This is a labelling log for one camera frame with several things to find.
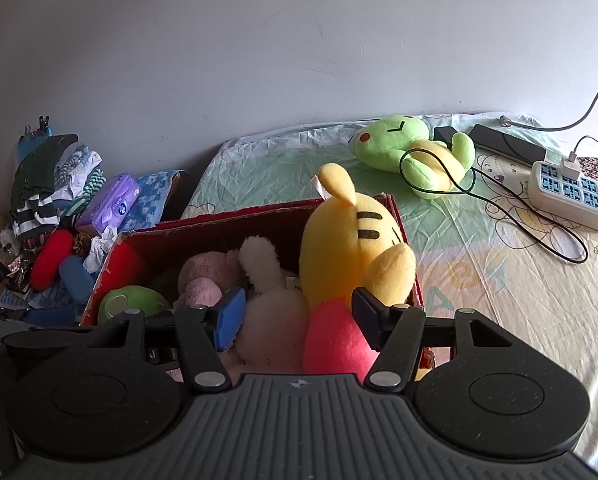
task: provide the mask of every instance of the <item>white plush toy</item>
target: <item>white plush toy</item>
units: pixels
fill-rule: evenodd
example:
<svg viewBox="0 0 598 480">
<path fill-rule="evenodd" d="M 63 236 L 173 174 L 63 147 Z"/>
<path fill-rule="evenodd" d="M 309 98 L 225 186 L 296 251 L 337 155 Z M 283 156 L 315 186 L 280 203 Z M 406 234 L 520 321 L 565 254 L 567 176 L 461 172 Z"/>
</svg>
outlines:
<svg viewBox="0 0 598 480">
<path fill-rule="evenodd" d="M 287 280 L 267 238 L 246 238 L 239 261 L 256 295 L 248 300 L 233 346 L 220 353 L 233 383 L 244 372 L 300 374 L 308 306 L 301 290 Z"/>
</svg>

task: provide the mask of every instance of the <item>blue gripper pad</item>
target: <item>blue gripper pad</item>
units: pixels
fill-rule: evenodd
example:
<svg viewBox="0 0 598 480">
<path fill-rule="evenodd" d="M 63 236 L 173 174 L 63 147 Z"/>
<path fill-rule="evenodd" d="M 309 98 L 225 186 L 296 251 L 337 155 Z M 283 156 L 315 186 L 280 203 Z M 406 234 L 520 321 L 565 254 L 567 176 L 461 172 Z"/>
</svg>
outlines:
<svg viewBox="0 0 598 480">
<path fill-rule="evenodd" d="M 217 318 L 214 326 L 215 349 L 224 351 L 230 348 L 234 336 L 239 332 L 246 313 L 246 292 L 242 288 L 229 289 L 212 310 Z"/>
</svg>

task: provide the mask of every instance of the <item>white power strip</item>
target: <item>white power strip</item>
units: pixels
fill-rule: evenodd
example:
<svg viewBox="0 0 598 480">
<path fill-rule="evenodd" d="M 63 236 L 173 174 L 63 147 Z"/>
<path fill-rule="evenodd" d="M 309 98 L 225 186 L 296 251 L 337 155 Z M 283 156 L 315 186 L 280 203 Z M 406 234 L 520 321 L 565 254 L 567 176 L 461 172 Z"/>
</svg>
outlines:
<svg viewBox="0 0 598 480">
<path fill-rule="evenodd" d="M 598 231 L 598 181 L 563 176 L 558 166 L 537 161 L 528 179 L 528 197 L 537 209 Z"/>
</svg>

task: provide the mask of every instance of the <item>bed sheet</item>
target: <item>bed sheet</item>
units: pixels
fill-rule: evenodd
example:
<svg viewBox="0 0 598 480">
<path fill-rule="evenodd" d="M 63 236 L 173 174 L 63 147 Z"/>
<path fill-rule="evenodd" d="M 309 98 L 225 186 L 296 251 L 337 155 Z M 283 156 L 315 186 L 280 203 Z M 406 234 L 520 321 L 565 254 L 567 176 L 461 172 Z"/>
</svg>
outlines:
<svg viewBox="0 0 598 480">
<path fill-rule="evenodd" d="M 431 131 L 448 125 L 469 131 L 477 122 L 500 127 L 500 115 L 421 118 Z M 538 124 L 529 116 L 507 115 Z M 576 453 L 598 470 L 598 233 L 566 222 L 589 252 L 585 264 L 567 264 L 484 202 L 469 196 L 422 200 L 399 174 L 374 170 L 348 151 L 352 133 L 369 122 L 297 126 L 225 143 L 205 171 L 184 218 L 315 198 L 310 180 L 327 162 L 345 167 L 359 192 L 393 194 L 417 255 L 426 313 L 452 317 L 457 308 L 477 308 L 578 377 L 588 390 L 591 412 Z M 545 146 L 549 161 L 560 160 L 559 144 L 549 134 L 506 131 Z M 530 168 L 479 148 L 477 155 L 477 168 L 527 197 Z M 564 232 L 538 219 L 503 189 L 478 176 L 474 192 L 494 200 L 545 243 L 577 256 L 579 251 Z M 443 360 L 443 354 L 437 355 Z"/>
</svg>

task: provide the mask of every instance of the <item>red pillow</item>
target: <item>red pillow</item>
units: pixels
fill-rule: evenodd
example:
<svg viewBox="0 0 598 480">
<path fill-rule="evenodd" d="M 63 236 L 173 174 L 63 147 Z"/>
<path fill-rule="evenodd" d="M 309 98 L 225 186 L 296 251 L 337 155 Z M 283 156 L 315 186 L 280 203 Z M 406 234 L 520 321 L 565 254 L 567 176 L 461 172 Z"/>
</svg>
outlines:
<svg viewBox="0 0 598 480">
<path fill-rule="evenodd" d="M 45 290 L 57 279 L 59 264 L 72 254 L 74 237 L 66 229 L 59 229 L 47 239 L 32 266 L 30 285 L 34 290 Z"/>
</svg>

